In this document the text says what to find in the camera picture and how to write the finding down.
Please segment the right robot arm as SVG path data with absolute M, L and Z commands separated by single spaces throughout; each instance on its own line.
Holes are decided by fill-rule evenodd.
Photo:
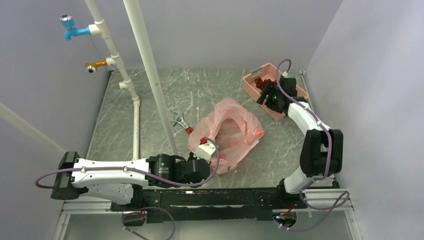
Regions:
M 295 193 L 342 170 L 344 135 L 319 119 L 308 100 L 298 95 L 294 78 L 257 80 L 256 83 L 263 87 L 257 104 L 285 114 L 304 134 L 299 167 L 283 180 L 284 189 L 275 194 L 276 203 L 287 208 L 295 201 Z

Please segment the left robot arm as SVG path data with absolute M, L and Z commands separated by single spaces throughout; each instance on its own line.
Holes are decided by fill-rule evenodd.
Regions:
M 59 163 L 50 197 L 75 200 L 88 196 L 126 205 L 131 210 L 144 203 L 142 189 L 196 188 L 211 178 L 215 152 L 190 152 L 187 159 L 164 153 L 130 161 L 94 161 L 68 151 Z

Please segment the purple fake grapes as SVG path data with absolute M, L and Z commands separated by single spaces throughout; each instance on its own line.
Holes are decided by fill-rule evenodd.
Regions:
M 273 86 L 277 85 L 276 80 L 272 80 L 270 78 L 261 78 L 261 77 L 256 77 L 254 79 L 254 83 L 256 88 L 260 89 L 261 91 L 267 86 L 267 84 L 271 84 Z

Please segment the pink plastic bag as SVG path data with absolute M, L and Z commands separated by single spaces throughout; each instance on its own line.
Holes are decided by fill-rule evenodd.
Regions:
M 188 137 L 188 149 L 195 151 L 203 137 L 212 139 L 219 147 L 217 174 L 222 175 L 234 170 L 264 134 L 254 114 L 238 101 L 225 98 L 194 127 Z

